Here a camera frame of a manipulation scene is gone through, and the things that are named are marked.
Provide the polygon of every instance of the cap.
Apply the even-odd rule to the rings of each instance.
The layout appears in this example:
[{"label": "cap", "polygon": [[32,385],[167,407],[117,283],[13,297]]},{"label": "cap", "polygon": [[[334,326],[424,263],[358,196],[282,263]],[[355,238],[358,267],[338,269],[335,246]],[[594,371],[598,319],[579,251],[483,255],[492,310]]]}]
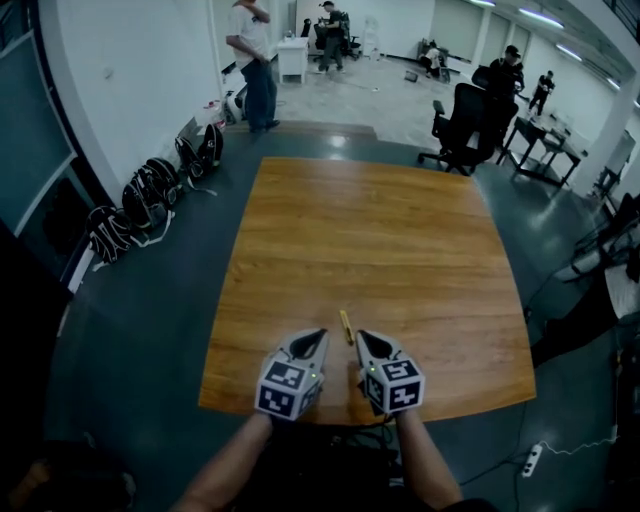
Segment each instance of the cap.
[{"label": "cap", "polygon": [[510,55],[513,55],[514,57],[518,57],[520,58],[520,50],[518,50],[515,46],[513,46],[512,44],[510,44],[509,46],[507,46],[507,49],[505,50],[505,53],[508,53]]}]

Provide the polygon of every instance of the black office chair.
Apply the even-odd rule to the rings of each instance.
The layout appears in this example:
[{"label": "black office chair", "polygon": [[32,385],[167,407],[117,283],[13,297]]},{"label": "black office chair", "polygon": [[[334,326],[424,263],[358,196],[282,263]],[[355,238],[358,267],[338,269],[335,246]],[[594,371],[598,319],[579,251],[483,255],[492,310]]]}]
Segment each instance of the black office chair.
[{"label": "black office chair", "polygon": [[[316,49],[324,53],[324,49],[327,47],[327,29],[321,27],[318,23],[313,26],[313,30],[316,33]],[[313,62],[317,62],[322,59],[322,55],[314,57]]]},{"label": "black office chair", "polygon": [[311,32],[311,20],[307,18],[304,20],[304,28],[302,29],[300,37],[309,37],[309,32]]},{"label": "black office chair", "polygon": [[[515,103],[501,102],[484,89],[470,84],[458,84],[455,90],[455,104],[451,119],[444,117],[442,103],[433,102],[436,117],[433,120],[432,134],[442,144],[439,154],[420,153],[418,161],[423,163],[430,158],[447,164],[446,172],[456,169],[469,176],[464,167],[471,167],[473,173],[478,164],[491,158],[500,138],[502,117],[496,113],[517,112]],[[468,147],[472,135],[478,132],[477,147]]]}]

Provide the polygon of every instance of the desk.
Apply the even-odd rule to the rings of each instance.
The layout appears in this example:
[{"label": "desk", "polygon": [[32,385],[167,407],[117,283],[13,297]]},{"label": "desk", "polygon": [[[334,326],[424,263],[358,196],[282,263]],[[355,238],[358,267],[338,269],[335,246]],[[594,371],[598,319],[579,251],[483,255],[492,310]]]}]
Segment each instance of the desk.
[{"label": "desk", "polygon": [[520,299],[473,180],[353,161],[265,158],[236,239],[199,404],[253,410],[260,366],[286,335],[325,327],[326,382],[304,421],[380,421],[356,388],[354,330],[400,340],[427,378],[423,420],[535,396]]},{"label": "desk", "polygon": [[[516,133],[520,133],[529,143],[529,147],[524,154],[516,153],[515,151],[509,150],[511,142],[513,141]],[[515,170],[517,173],[528,176],[529,178],[544,181],[545,183],[549,183],[557,187],[562,187],[568,181],[569,177],[571,176],[571,174],[573,174],[573,171],[575,171],[576,167],[578,167],[585,155],[579,152],[567,140],[557,143],[545,139],[545,137],[549,133],[552,133],[551,129],[536,125],[531,121],[525,119],[524,117],[518,117],[516,119],[515,126],[513,127],[513,131],[511,132],[509,140],[507,141],[507,144],[505,145],[504,149],[502,150],[502,154],[498,159],[498,165],[500,165],[504,158],[508,156],[516,166]],[[533,147],[538,141],[542,142],[547,153],[553,154],[549,162],[546,164],[542,164],[541,162],[538,162],[537,160],[529,157],[531,151],[533,150]],[[572,164],[571,169],[569,169],[567,174],[565,174],[565,176],[560,181],[553,178],[555,172],[553,172],[553,168],[551,167],[551,164],[559,153],[565,153],[571,160]]]},{"label": "desk", "polygon": [[300,75],[304,84],[309,62],[309,38],[284,39],[278,43],[277,49],[280,83],[284,83],[286,75]]}]

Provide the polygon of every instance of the man in white shirt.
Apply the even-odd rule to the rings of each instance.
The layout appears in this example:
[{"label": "man in white shirt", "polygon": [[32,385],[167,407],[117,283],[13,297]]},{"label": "man in white shirt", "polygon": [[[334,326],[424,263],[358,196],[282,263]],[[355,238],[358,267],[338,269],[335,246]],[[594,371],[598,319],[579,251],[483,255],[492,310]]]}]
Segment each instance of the man in white shirt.
[{"label": "man in white shirt", "polygon": [[274,119],[278,88],[267,57],[266,26],[270,22],[271,16],[256,0],[236,2],[229,15],[227,44],[233,48],[236,65],[247,82],[245,101],[252,133],[264,133],[280,124]]},{"label": "man in white shirt", "polygon": [[429,43],[429,51],[420,57],[420,62],[427,68],[427,78],[440,78],[440,50],[435,41]]}]

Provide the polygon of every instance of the man in black shirt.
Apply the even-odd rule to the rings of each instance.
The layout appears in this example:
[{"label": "man in black shirt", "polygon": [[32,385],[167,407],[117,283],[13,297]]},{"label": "man in black shirt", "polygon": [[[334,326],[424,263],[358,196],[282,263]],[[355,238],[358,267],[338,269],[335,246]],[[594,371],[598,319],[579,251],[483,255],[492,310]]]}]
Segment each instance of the man in black shirt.
[{"label": "man in black shirt", "polygon": [[553,71],[548,71],[547,76],[540,75],[540,80],[538,80],[538,88],[536,89],[536,93],[533,95],[531,103],[529,103],[529,110],[531,110],[537,103],[538,115],[542,115],[544,104],[547,102],[549,94],[551,94],[555,88],[556,84],[553,83]]},{"label": "man in black shirt", "polygon": [[490,68],[496,71],[496,79],[511,78],[513,79],[513,87],[509,87],[508,91],[504,91],[505,95],[512,101],[517,93],[524,89],[524,74],[522,72],[522,63],[520,60],[519,50],[513,46],[507,46],[504,52],[504,58],[496,59],[491,63]]},{"label": "man in black shirt", "polygon": [[[503,101],[513,103],[516,94],[524,89],[524,73],[519,60],[520,52],[515,46],[509,45],[504,52],[504,58],[494,60],[489,66],[493,76],[487,90]],[[504,109],[504,115],[500,119],[500,147],[504,147],[504,139],[513,118],[513,115],[507,114],[508,111],[510,109]]]},{"label": "man in black shirt", "polygon": [[342,67],[342,40],[344,39],[344,31],[342,30],[342,13],[336,9],[333,2],[325,2],[322,4],[324,10],[329,13],[329,24],[327,28],[327,46],[324,49],[324,57],[320,64],[320,72],[328,71],[331,65],[331,59],[336,59],[338,72],[344,72]]}]

